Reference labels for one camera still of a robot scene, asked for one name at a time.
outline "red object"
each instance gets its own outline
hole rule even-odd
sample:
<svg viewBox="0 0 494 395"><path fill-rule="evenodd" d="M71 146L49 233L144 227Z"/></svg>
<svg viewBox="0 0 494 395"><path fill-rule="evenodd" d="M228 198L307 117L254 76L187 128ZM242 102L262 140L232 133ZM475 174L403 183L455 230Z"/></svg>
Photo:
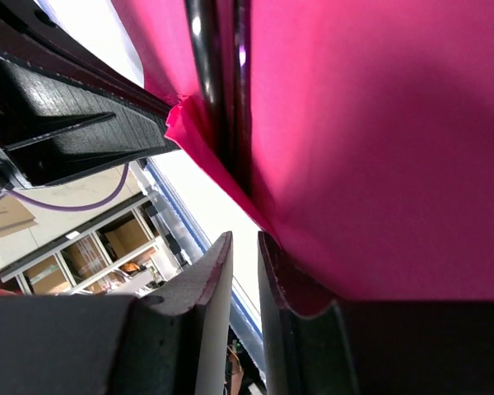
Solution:
<svg viewBox="0 0 494 395"><path fill-rule="evenodd" d="M114 5L145 87L196 95L183 3ZM170 136L332 291L494 300L494 0L255 0L252 17L250 198L197 112Z"/></svg>

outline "purple wire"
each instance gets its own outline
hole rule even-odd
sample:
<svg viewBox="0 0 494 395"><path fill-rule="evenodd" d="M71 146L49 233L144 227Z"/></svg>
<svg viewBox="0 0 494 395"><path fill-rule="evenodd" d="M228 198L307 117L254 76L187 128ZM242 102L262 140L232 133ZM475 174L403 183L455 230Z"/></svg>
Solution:
<svg viewBox="0 0 494 395"><path fill-rule="evenodd" d="M38 200L32 199L30 197L24 196L17 191L7 191L11 196L14 196L18 200L22 200L23 202L32 204L33 206L45 208L46 210L53 211L65 211L65 212L78 212L78 211L89 211L104 206L106 203L111 202L115 199L117 195L123 189L124 183L126 182L126 177L128 176L128 163L124 165L123 174L121 175L121 180L119 181L119 185L114 189L114 191L105 197L104 199L98 201L97 203L86 204L85 206L75 206L75 207L66 207L66 206L57 206L54 204L48 204L44 202L39 202Z"/></svg>

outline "purple cable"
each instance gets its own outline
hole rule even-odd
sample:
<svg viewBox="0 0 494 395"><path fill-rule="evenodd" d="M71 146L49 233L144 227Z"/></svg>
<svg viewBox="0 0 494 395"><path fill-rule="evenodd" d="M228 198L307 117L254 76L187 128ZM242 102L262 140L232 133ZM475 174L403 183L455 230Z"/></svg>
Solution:
<svg viewBox="0 0 494 395"><path fill-rule="evenodd" d="M104 206L106 203L111 202L115 199L117 195L121 192L124 186L124 182L126 181L126 177L128 176L128 163L124 165L123 174L121 175L121 180L119 181L119 185L114 189L114 191L105 197L104 199L98 201L97 203L86 204L85 206L75 206L75 207L66 207L66 206L56 206L54 204L48 204L44 202L39 202L38 200L32 199L30 197L24 196L17 191L7 191L11 196L14 196L18 200L22 200L23 202L32 204L33 206L37 206L40 208L45 208L46 210L53 211L65 211L65 212L77 212L77 211L89 211Z"/></svg>

